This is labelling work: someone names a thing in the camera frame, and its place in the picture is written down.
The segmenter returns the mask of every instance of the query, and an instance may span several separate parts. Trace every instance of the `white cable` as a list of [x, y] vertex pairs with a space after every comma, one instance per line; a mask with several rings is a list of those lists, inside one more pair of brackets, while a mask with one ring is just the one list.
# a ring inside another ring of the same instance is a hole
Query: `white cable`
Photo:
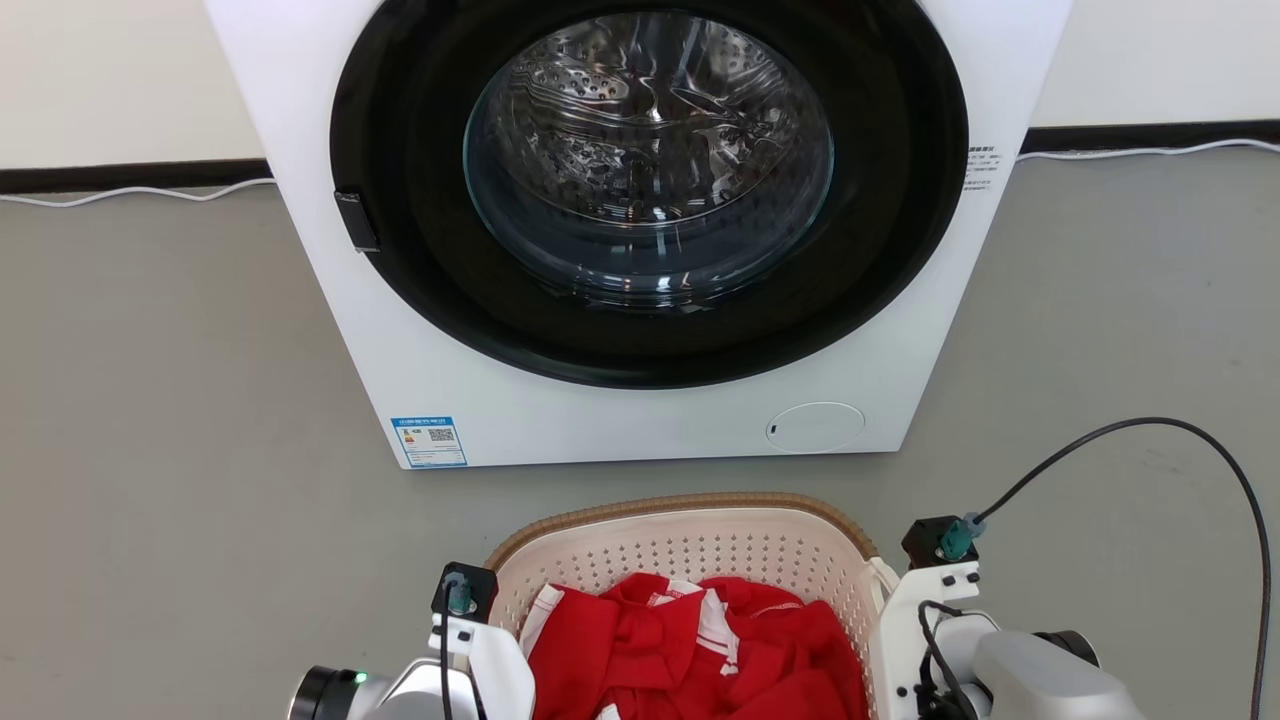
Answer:
[[15, 195], [0, 195], [0, 201], [22, 202], [23, 205], [38, 205], [40, 208], [79, 208], [81, 205], [88, 205], [90, 202], [97, 202], [99, 200], [106, 200], [108, 197], [118, 197], [120, 195], [132, 195], [136, 192], [142, 192], [147, 195], [163, 195], [165, 197], [177, 197], [178, 200], [189, 200], [192, 202], [209, 202], [210, 200], [227, 197], [228, 195], [236, 192], [237, 190], [244, 190], [246, 187], [253, 187], [259, 184], [275, 184], [275, 179], [257, 178], [257, 179], [238, 182], [233, 186], [224, 187], [218, 192], [211, 192], [209, 195], [188, 195], [186, 192], [161, 190], [159, 187], [122, 187], [119, 190], [109, 190], [106, 192], [90, 195], [88, 197], [81, 197], [79, 200], [70, 200], [68, 202], [50, 202], [49, 200], [36, 200], [33, 197], [18, 197]]
[[1196, 145], [1193, 147], [1137, 147], [1133, 150], [1080, 150], [1075, 152], [1028, 152], [1025, 155], [1019, 155], [1019, 160], [1029, 160], [1032, 158], [1043, 158], [1046, 160], [1105, 160], [1107, 158], [1132, 158], [1134, 155], [1188, 155], [1190, 152], [1199, 152], [1201, 150], [1213, 150], [1217, 147], [1257, 147], [1260, 150], [1270, 150], [1271, 152], [1280, 152], [1280, 145], [1272, 145], [1270, 142], [1262, 142], [1261, 140], [1251, 140], [1248, 137], [1239, 137], [1235, 140], [1219, 140], [1215, 142], [1206, 142], [1204, 145]]
[[[1134, 150], [1102, 150], [1097, 152], [1089, 150], [1083, 150], [1078, 152], [1027, 152], [1025, 155], [1019, 155], [1018, 160], [1019, 161], [1030, 160], [1033, 158], [1041, 158], [1044, 160], [1105, 160], [1107, 158], [1132, 158], [1135, 155], [1189, 155], [1192, 152], [1199, 152], [1202, 150], [1213, 150], [1217, 147], [1257, 147], [1260, 150], [1280, 152], [1280, 145], [1274, 145], [1271, 142], [1262, 142], [1261, 140], [1239, 137], [1235, 140], [1219, 140], [1215, 142], [1206, 142], [1204, 145], [1196, 145], [1193, 147], [1138, 147]], [[119, 190], [109, 190], [106, 192], [90, 195], [88, 197], [81, 197], [79, 200], [70, 200], [68, 202], [51, 202], [49, 200], [36, 200], [33, 197], [18, 197], [15, 195], [0, 195], [0, 202], [20, 202], [23, 205], [37, 205], [40, 208], [79, 208], [81, 205], [88, 205], [90, 202], [97, 202], [99, 200], [106, 200], [108, 197], [119, 197], [120, 195], [133, 195], [133, 193], [163, 195], [165, 197], [189, 200], [192, 202], [209, 202], [210, 200], [227, 197], [228, 195], [238, 190], [244, 190], [246, 187], [255, 187], [260, 184], [275, 184], [275, 179], [259, 178], [259, 179], [244, 181], [229, 187], [224, 187], [223, 190], [219, 190], [218, 192], [212, 192], [210, 195], [188, 195], [186, 192], [161, 190], [157, 187], [122, 187]]]

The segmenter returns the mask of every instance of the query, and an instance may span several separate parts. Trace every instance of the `door glass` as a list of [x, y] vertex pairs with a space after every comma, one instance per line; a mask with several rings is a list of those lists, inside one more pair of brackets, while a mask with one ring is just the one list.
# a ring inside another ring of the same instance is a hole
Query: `door glass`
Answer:
[[490, 81], [463, 152], [484, 222], [548, 290], [650, 313], [763, 278], [805, 234], [833, 163], [791, 63], [680, 12], [538, 41]]

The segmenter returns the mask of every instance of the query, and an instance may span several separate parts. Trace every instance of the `washing machine door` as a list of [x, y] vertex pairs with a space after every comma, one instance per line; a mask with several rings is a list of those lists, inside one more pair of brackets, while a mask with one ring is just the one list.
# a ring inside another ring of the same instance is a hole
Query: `washing machine door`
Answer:
[[388, 0], [332, 123], [352, 242], [460, 342], [616, 388], [845, 337], [964, 183], [946, 46], [906, 0]]

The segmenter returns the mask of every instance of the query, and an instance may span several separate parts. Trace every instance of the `white wall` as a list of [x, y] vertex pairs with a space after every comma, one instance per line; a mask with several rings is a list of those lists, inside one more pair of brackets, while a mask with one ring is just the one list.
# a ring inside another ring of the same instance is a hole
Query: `white wall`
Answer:
[[[1277, 33], [1280, 0], [1076, 0], [1034, 124], [1280, 118]], [[5, 0], [0, 68], [0, 168], [262, 155], [201, 0]]]

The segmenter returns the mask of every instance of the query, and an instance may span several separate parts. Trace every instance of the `red clothing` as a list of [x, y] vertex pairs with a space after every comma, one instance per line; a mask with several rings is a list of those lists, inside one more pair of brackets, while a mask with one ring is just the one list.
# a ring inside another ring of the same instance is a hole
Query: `red clothing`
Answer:
[[636, 574], [600, 597], [544, 588], [521, 633], [534, 720], [867, 719], [861, 666], [827, 603], [739, 578], [701, 587]]

